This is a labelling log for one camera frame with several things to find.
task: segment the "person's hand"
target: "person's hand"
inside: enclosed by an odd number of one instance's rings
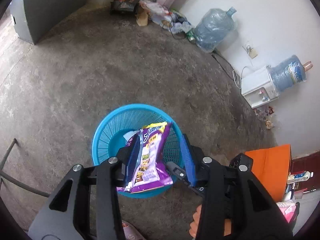
[[[201,214],[201,205],[197,207],[196,213],[193,214],[193,222],[190,224],[189,233],[192,237],[196,237]],[[231,234],[231,220],[224,220],[224,236]]]

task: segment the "metal bolt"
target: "metal bolt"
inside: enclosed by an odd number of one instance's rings
[[[211,159],[210,157],[204,157],[204,158],[202,159],[202,161],[203,161],[204,163],[211,163],[211,162],[212,162],[212,159]]]
[[[247,170],[248,170],[248,167],[245,166],[245,165],[243,165],[243,164],[241,164],[241,165],[239,166],[239,170],[241,170],[241,171],[247,171]]]
[[[110,164],[116,163],[116,162],[118,162],[118,158],[117,158],[117,157],[110,157],[109,160],[108,160],[108,162],[109,162]]]
[[[82,169],[82,166],[80,164],[76,164],[72,167],[73,171],[79,171]]]

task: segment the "food wrapper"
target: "food wrapper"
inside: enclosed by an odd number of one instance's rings
[[[111,2],[110,12],[131,12],[136,13],[138,10],[139,0],[114,0]]]
[[[165,141],[170,132],[171,123],[152,123],[139,130],[140,152],[132,180],[118,191],[131,193],[151,190],[173,184],[166,172],[162,159]]]

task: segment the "purple chip bag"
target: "purple chip bag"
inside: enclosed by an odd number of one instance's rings
[[[134,176],[126,188],[117,188],[118,191],[137,193],[173,184],[162,159],[170,127],[171,123],[167,122],[153,123],[138,132],[140,154]]]

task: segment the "wall socket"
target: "wall socket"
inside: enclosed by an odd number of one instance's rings
[[[245,45],[243,45],[242,48],[244,48],[244,50],[247,52],[248,56],[251,59],[257,57],[258,55],[257,51],[249,43],[246,43]]]

